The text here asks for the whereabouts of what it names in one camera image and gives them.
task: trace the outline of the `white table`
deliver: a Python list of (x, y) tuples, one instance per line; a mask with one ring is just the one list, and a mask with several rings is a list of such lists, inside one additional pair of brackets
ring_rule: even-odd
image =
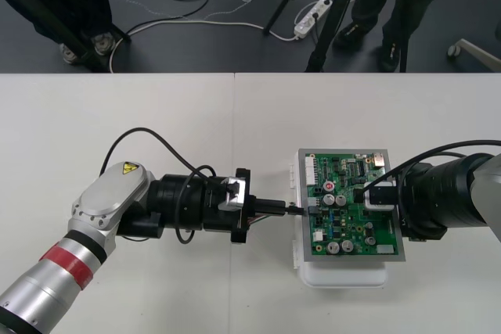
[[(191, 163), (231, 174), (233, 74), (0, 76), (0, 290), (67, 232), (70, 205), (97, 177), (114, 139), (150, 127)], [(186, 169), (153, 137), (131, 135), (110, 163), (156, 178)], [(229, 238), (183, 246), (118, 239), (117, 249), (54, 333), (223, 333)]]
[[(130, 127), (151, 127), (219, 174), (250, 168), (253, 194), (288, 199), (300, 147), (387, 148), (396, 165), (446, 142), (501, 138), (500, 97), (492, 74), (0, 76), (0, 290), (65, 234), (70, 204)], [(148, 135), (124, 141), (120, 160), (157, 178), (186, 172)], [(256, 224), (241, 246), (215, 233), (183, 246), (168, 230), (119, 240), (54, 333), (499, 331), (501, 244), (488, 229), (405, 242), (407, 262), (389, 264), (384, 289), (329, 291), (292, 269), (291, 219)]]
[[(237, 74), (232, 164), (251, 169), (256, 196), (287, 199), (299, 148), (388, 149), (396, 166), (445, 143), (500, 139), (499, 98), (499, 75)], [(496, 152), (467, 151), (481, 150)], [(232, 334), (499, 332), (490, 230), (405, 241), (407, 262), (387, 264), (384, 289), (314, 290), (290, 267), (290, 219), (262, 221), (232, 246)]]

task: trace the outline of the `white power strip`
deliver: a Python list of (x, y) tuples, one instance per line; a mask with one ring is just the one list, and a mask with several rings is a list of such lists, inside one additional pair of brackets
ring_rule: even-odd
[(315, 26), (315, 18), (313, 15), (316, 13), (317, 22), (322, 18), (323, 15), (329, 10), (332, 5), (330, 0), (318, 0), (317, 3), (306, 13), (305, 17), (294, 27), (294, 35), (299, 38), (304, 38), (308, 35), (310, 30)]

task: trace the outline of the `gray floor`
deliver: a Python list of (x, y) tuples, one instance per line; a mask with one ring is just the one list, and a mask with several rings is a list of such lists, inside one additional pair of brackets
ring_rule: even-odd
[[(156, 12), (178, 15), (196, 8), (197, 2), (134, 0)], [(229, 15), (209, 20), (241, 21), (265, 25), (280, 0), (254, 0)], [(273, 30), (292, 37), (296, 13), (309, 2), (291, 2)], [(388, 0), (378, 25), (366, 38), (360, 51), (329, 51), (326, 72), (376, 71), (375, 51), (382, 37), (380, 26), (391, 14), (395, 0)], [(114, 22), (127, 30), (136, 23), (156, 19), (143, 8), (122, 0), (110, 0)], [(211, 0), (197, 13), (224, 12), (241, 5), (240, 0)], [(344, 24), (349, 23), (349, 11)], [(53, 42), (38, 35), (32, 25), (0, 0), (0, 72), (2, 73), (78, 73), (83, 67), (62, 62)], [(409, 45), (409, 72), (487, 72), (467, 54), (450, 63), (447, 48), (460, 38), (501, 56), (501, 43), (494, 38), (501, 18), (499, 0), (435, 0)], [(282, 42), (264, 37), (247, 27), (208, 25), (161, 25), (121, 46), (114, 60), (117, 72), (301, 72), (314, 48), (310, 37), (299, 42)]]

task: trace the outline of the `white cable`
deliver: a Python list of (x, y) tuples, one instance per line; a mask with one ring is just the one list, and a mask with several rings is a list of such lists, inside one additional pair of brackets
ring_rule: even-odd
[[(128, 35), (132, 36), (134, 34), (137, 34), (141, 31), (145, 31), (146, 29), (149, 29), (149, 28), (154, 27), (156, 25), (160, 25), (162, 23), (208, 23), (210, 25), (229, 25), (229, 26), (240, 26), (240, 27), (254, 27), (254, 28), (260, 29), (260, 30), (264, 29), (264, 27), (261, 27), (259, 25), (255, 25), (253, 23), (224, 23), (224, 22), (206, 21), (206, 20), (162, 20), (162, 21), (155, 21), (155, 22), (149, 23), (143, 27), (135, 29), (132, 32), (130, 32)], [(296, 41), (298, 39), (298, 37), (284, 38), (284, 37), (279, 36), (276, 33), (273, 33), (272, 31), (270, 31), (270, 34), (273, 37), (278, 38), (280, 41), (285, 41), (285, 42)], [(121, 40), (119, 40), (117, 42), (117, 44), (115, 45), (115, 48), (113, 49), (113, 51), (111, 52), (111, 55), (110, 55), (110, 72), (112, 74), (114, 74), (114, 72), (113, 72), (113, 57), (115, 56), (115, 51), (117, 51), (118, 46), (120, 45), (120, 43), (122, 43), (123, 40), (124, 39), (122, 38)]]

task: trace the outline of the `electrolytic capacitor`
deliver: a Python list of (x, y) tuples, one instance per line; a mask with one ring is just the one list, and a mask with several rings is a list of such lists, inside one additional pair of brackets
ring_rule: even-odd
[(336, 205), (338, 205), (339, 207), (346, 205), (346, 197), (344, 197), (343, 195), (336, 196)]
[(336, 185), (331, 181), (326, 181), (323, 183), (323, 190), (326, 192), (332, 192), (336, 188)]
[(375, 238), (373, 238), (372, 236), (366, 238), (366, 244), (368, 246), (374, 246), (376, 244)]
[(334, 203), (336, 202), (336, 197), (328, 194), (323, 197), (322, 201), (329, 207), (331, 205), (334, 205)]
[(327, 253), (328, 254), (338, 254), (339, 253), (339, 244), (336, 242), (330, 242), (327, 244)]
[(350, 253), (353, 250), (353, 243), (351, 242), (351, 240), (344, 240), (341, 243), (341, 249), (344, 252)]

